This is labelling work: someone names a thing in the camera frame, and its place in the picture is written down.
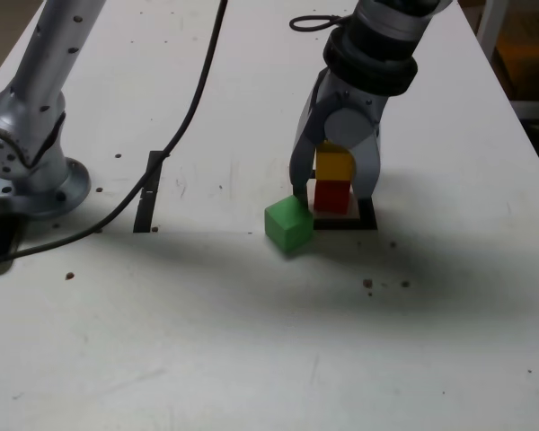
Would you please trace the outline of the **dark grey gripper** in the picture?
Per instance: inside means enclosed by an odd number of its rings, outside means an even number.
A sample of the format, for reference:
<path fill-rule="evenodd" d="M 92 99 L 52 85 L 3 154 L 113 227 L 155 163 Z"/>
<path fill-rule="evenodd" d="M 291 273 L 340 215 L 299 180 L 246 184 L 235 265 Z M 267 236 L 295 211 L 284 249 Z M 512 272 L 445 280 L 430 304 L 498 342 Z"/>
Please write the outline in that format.
<path fill-rule="evenodd" d="M 325 136 L 334 145 L 343 147 L 352 156 L 354 174 L 352 187 L 357 198 L 371 198 L 381 170 L 378 127 L 388 96 L 359 90 L 346 83 L 330 69 L 318 74 L 314 87 L 302 110 L 296 130 L 296 139 L 289 163 L 289 179 L 296 198 L 307 198 L 314 158 L 314 145 L 305 138 L 305 126 L 316 101 L 333 93 L 362 113 L 352 109 L 334 111 L 325 121 Z"/>

